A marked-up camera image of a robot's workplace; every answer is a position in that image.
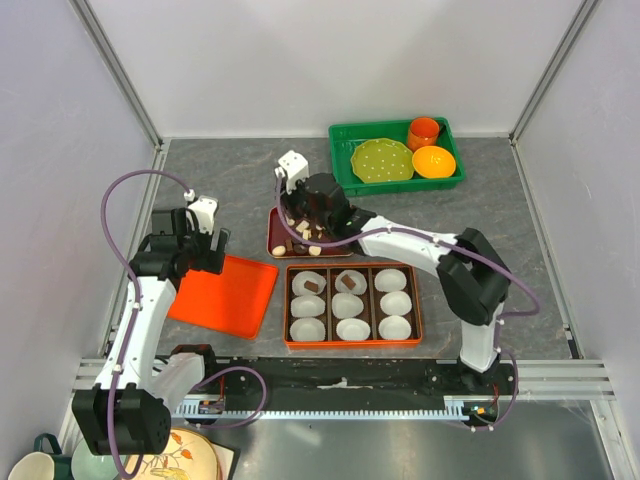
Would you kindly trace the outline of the dark red lacquer tray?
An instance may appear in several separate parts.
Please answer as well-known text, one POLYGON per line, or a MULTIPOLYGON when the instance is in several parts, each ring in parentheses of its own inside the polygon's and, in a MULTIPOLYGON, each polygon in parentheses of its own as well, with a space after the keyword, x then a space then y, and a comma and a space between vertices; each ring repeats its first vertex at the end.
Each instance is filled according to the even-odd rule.
MULTIPOLYGON (((330 243, 331 239, 328 238, 326 232, 319 226, 314 223, 311 223, 312 231, 308 238, 310 241, 318 242, 318 243, 330 243)), ((308 249, 306 254, 296 254, 294 252, 294 246, 296 244, 302 244, 294 239, 289 232, 284 228, 281 223, 277 210, 273 207, 269 213, 268 227, 267 227, 267 243, 266 248, 267 252, 274 258, 284 259, 284 258, 335 258, 335 257, 348 257, 351 256, 352 253, 346 247, 332 247, 325 248, 322 247, 322 252, 319 256, 311 256, 309 254, 309 246, 305 245, 308 249), (275 257, 272 255, 271 251, 274 247, 278 245, 284 245, 286 247, 287 253, 281 257, 275 257)))

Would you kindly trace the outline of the brown bar chocolate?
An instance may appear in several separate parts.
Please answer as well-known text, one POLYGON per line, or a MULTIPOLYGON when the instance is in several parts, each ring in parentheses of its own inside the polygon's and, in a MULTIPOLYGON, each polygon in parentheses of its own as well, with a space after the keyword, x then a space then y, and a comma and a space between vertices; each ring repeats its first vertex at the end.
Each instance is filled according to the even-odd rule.
POLYGON ((304 287, 314 293, 319 293, 322 291, 322 286, 312 281, 306 281, 304 283, 304 287))

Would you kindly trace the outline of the brown square chocolate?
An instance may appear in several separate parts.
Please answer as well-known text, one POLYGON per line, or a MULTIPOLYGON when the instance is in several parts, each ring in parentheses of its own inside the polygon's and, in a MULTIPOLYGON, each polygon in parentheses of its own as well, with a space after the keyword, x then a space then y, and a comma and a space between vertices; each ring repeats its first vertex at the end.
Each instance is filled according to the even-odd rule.
POLYGON ((343 276, 341 282, 348 290, 353 290, 356 285, 354 280, 348 275, 343 276))

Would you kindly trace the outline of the metal serving tongs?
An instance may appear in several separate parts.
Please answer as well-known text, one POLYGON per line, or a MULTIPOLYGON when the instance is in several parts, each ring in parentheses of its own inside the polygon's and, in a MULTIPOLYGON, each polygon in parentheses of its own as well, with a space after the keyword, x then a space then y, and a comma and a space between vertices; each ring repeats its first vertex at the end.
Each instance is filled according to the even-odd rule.
POLYGON ((301 237, 308 237, 312 231, 311 223, 305 218, 294 218, 289 213, 285 214, 287 225, 301 237))

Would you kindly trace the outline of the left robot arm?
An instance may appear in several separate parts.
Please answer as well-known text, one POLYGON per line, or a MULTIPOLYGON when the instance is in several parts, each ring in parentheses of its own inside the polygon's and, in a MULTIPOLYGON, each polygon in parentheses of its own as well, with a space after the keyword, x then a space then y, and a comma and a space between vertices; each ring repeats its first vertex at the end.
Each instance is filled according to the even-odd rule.
POLYGON ((163 324, 189 271, 220 274, 229 232, 214 230, 218 202, 201 197, 190 205, 151 215, 151 231, 127 267, 130 280, 120 326, 108 358, 89 389, 79 390, 72 412, 94 455, 159 454, 172 413, 192 390, 208 393, 219 382, 204 345, 174 349, 154 371, 163 324))

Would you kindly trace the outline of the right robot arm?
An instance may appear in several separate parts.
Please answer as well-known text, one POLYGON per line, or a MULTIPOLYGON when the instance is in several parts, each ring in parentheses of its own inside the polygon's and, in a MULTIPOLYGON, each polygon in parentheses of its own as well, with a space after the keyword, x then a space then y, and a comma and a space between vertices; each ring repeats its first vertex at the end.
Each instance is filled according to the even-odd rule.
POLYGON ((289 218, 306 220, 327 235, 325 247, 405 263, 436 277, 462 325, 460 386, 477 394, 493 383, 500 358, 496 327, 511 281, 506 265, 479 231, 439 234, 392 222, 351 204, 328 173, 292 180, 278 167, 275 177, 276 209, 284 226, 289 218))

